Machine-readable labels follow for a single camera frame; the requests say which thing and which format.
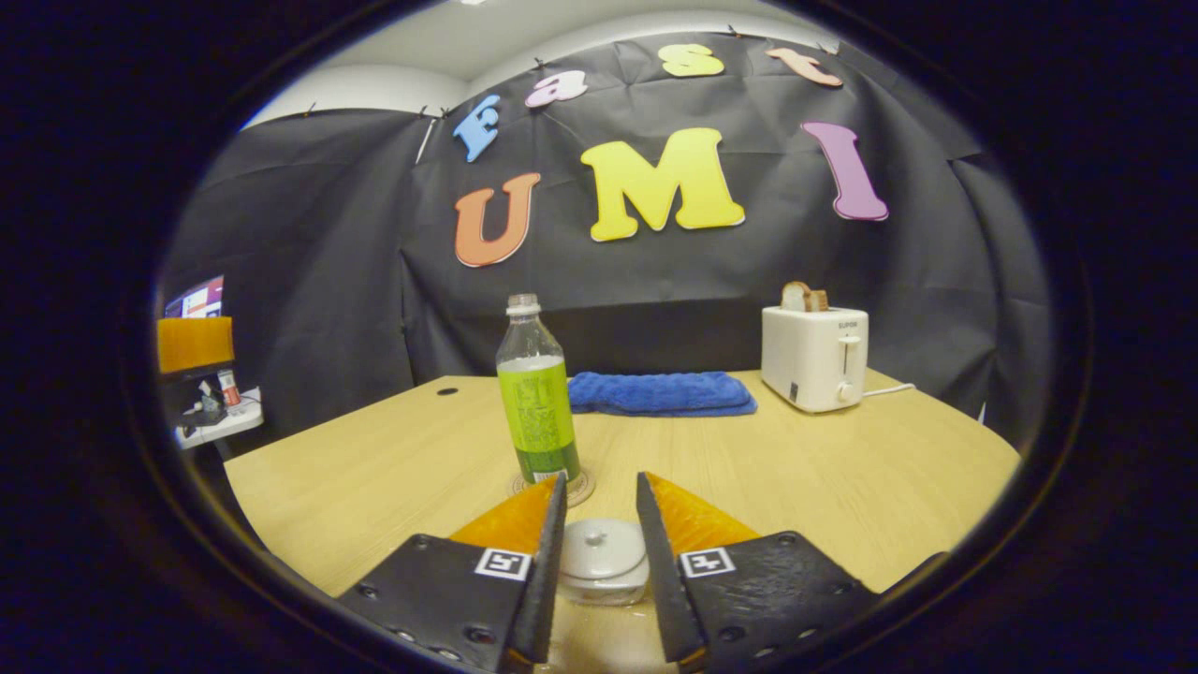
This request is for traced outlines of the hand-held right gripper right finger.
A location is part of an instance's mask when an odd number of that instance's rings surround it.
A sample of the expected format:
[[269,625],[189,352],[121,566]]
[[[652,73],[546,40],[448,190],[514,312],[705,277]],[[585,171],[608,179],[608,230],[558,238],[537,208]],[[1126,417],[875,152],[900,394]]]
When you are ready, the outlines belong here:
[[637,476],[665,658],[680,668],[787,668],[881,603],[800,533],[760,535],[661,476]]

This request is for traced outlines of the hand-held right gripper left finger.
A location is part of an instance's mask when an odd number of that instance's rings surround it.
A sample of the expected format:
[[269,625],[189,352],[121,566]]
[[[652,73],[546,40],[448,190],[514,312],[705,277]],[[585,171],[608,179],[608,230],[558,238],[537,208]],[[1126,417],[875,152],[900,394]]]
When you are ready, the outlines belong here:
[[549,478],[449,538],[415,534],[338,597],[446,670],[531,673],[547,661],[565,479]]

